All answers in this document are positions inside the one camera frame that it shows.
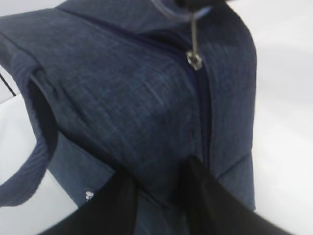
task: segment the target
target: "bag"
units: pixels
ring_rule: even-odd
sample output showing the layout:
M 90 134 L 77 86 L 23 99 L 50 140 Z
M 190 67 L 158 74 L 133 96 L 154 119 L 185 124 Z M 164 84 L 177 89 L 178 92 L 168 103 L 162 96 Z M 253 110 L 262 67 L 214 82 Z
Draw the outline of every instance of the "bag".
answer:
M 191 235 L 289 235 L 233 198 L 197 157 L 183 163 L 180 190 Z M 132 235 L 136 192 L 134 179 L 121 170 L 90 202 L 41 235 Z
M 20 88 L 37 139 L 0 186 L 0 206 L 27 201 L 48 167 L 82 207 L 86 192 L 99 192 L 122 167 L 140 185 L 135 234 L 187 235 L 179 165 L 194 155 L 254 209 L 256 54 L 225 3 L 199 20 L 199 71 L 186 59 L 190 25 L 146 0 L 68 0 L 2 17 L 0 33 L 0 63 Z

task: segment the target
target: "zipper pull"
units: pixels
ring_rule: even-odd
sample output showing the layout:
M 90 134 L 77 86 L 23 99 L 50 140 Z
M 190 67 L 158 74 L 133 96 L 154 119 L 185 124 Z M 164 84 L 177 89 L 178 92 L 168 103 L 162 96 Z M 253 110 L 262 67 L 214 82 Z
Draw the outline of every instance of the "zipper pull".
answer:
M 198 71 L 202 68 L 202 59 L 198 54 L 198 39 L 197 39 L 197 19 L 195 13 L 191 13 L 191 32 L 192 32 L 192 50 L 186 52 L 189 64 Z

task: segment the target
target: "white surface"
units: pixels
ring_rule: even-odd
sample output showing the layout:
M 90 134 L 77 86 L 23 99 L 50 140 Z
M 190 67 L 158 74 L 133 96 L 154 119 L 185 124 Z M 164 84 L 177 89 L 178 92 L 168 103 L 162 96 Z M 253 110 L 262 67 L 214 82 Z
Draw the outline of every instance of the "white surface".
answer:
M 5 86 L 5 84 L 0 79 L 0 104 L 7 101 L 8 99 L 12 98 L 12 94 L 10 93 L 9 89 Z
M 297 235 L 313 234 L 313 2 L 232 2 L 254 36 L 257 212 Z
M 0 65 L 0 73 L 3 76 L 3 78 L 6 80 L 6 82 L 9 84 L 10 88 L 14 91 L 15 94 L 19 94 L 19 88 L 16 85 L 15 81 L 11 77 L 11 75 Z
M 0 184 L 21 167 L 35 142 L 21 95 L 0 105 Z M 76 205 L 47 172 L 35 196 L 27 203 L 0 209 L 0 234 L 34 235 L 74 210 Z
M 0 14 L 58 2 L 0 0 Z M 231 5 L 250 27 L 258 51 L 253 149 L 257 212 L 296 235 L 312 235 L 313 1 L 237 0 Z M 0 105 L 0 183 L 33 146 L 22 99 Z M 73 210 L 73 202 L 48 173 L 29 202 L 0 209 L 0 234 L 35 234 Z

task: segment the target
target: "denim fabric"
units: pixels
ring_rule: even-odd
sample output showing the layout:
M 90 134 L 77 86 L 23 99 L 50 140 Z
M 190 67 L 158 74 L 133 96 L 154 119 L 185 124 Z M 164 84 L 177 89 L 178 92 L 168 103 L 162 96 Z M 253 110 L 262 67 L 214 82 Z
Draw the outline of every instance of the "denim fabric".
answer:
M 78 206 L 85 203 L 86 191 L 97 192 L 122 165 L 149 193 L 139 197 L 136 234 L 188 234 L 176 199 L 180 163 L 188 155 L 203 160 L 193 83 L 162 51 L 60 10 L 90 14 L 136 33 L 167 28 L 190 42 L 188 24 L 175 24 L 149 1 L 136 1 L 137 5 L 118 0 L 100 7 L 99 0 L 69 0 L 56 9 L 2 17 L 0 63 L 15 75 L 16 55 L 23 52 L 28 57 L 18 63 L 29 71 L 21 79 L 31 79 L 29 83 L 40 89 L 58 131 L 49 169 Z M 210 170 L 234 196 L 254 208 L 253 41 L 225 4 L 200 20 L 199 36 L 212 99 Z M 35 70 L 29 61 L 36 64 Z M 27 90 L 25 84 L 19 86 Z M 29 92 L 23 95 L 31 107 Z M 38 112 L 30 110 L 30 115 Z M 34 116 L 31 121 L 41 130 L 43 119 Z M 44 134 L 36 137 L 37 146 L 47 140 Z M 48 150 L 36 156 L 45 162 L 51 158 Z M 36 172 L 40 177 L 42 167 Z M 27 177 L 21 182 L 32 187 L 28 196 L 20 194 L 19 203 L 37 186 Z

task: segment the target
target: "zipper teeth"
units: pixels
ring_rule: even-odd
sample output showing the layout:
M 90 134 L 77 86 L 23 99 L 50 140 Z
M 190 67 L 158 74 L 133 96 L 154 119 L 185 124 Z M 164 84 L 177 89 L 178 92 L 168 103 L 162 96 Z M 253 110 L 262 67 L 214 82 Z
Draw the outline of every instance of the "zipper teeth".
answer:
M 209 105 L 210 105 L 210 100 L 211 100 L 210 95 L 208 95 L 208 97 L 202 96 L 202 92 L 201 92 L 202 89 L 201 88 L 203 88 L 203 87 L 201 85 L 201 81 L 199 81 L 199 79 L 197 79 L 199 74 L 200 75 L 206 74 L 206 76 L 207 76 L 207 72 L 206 72 L 205 67 L 203 67 L 199 71 L 195 71 L 194 69 L 191 68 L 187 59 L 183 59 L 184 57 L 186 57 L 186 54 L 184 51 L 181 51 L 180 49 L 176 49 L 173 46 L 168 46 L 168 45 L 165 45 L 163 43 L 159 43 L 156 40 L 150 39 L 148 37 L 148 36 L 152 36 L 153 33 L 158 34 L 158 35 L 163 34 L 164 36 L 171 37 L 171 38 L 175 37 L 177 39 L 177 43 L 179 43 L 182 46 L 182 48 L 184 48 L 186 51 L 188 51 L 189 48 L 191 48 L 191 46 L 187 42 L 185 42 L 177 34 L 172 34 L 172 33 L 169 34 L 167 31 L 160 30 L 160 31 L 151 32 L 151 33 L 146 34 L 146 35 L 145 34 L 137 35 L 137 34 L 128 32 L 122 28 L 119 28 L 119 27 L 117 27 L 111 23 L 106 22 L 106 21 L 102 21 L 102 20 L 99 20 L 99 19 L 96 19 L 96 18 L 93 18 L 90 16 L 78 14 L 76 12 L 72 12 L 72 11 L 68 11 L 68 10 L 64 10 L 64 9 L 60 9 L 60 10 L 65 12 L 65 13 L 74 15 L 76 17 L 85 19 L 85 20 L 91 22 L 92 24 L 98 25 L 99 27 L 105 27 L 106 29 L 113 32 L 114 34 L 126 36 L 129 39 L 133 40 L 135 43 L 142 44 L 142 45 L 150 47 L 151 49 L 154 49 L 154 50 L 160 50 L 161 49 L 164 52 L 164 54 L 167 54 L 169 57 L 174 58 L 174 60 L 177 61 L 179 64 L 181 64 L 181 66 L 184 68 L 188 77 L 190 78 L 191 82 L 193 83 L 193 86 L 195 87 L 195 89 L 197 90 L 197 92 L 199 94 L 200 106 L 201 106 L 201 101 L 203 101 L 203 100 L 207 100 L 209 102 Z M 204 118 L 203 118 L 203 114 L 201 114 L 201 124 L 203 124 L 203 122 L 206 122 L 205 120 L 203 120 Z M 205 130 L 202 130 L 202 131 L 209 132 L 211 134 L 211 127 L 209 127 L 209 125 L 205 126 L 204 129 Z M 204 164 L 209 169 L 210 168 L 210 164 L 209 164 L 210 161 L 208 159 L 208 153 L 207 153 L 208 150 L 205 149 L 205 146 L 209 146 L 210 139 L 208 137 L 206 140 L 204 140 L 203 136 L 205 134 L 203 134 L 203 132 L 201 132 L 201 133 L 202 133 L 201 134 L 202 135 L 202 141 L 204 141 L 202 143 L 202 145 L 204 146 L 204 149 L 202 149 L 203 161 L 204 161 Z

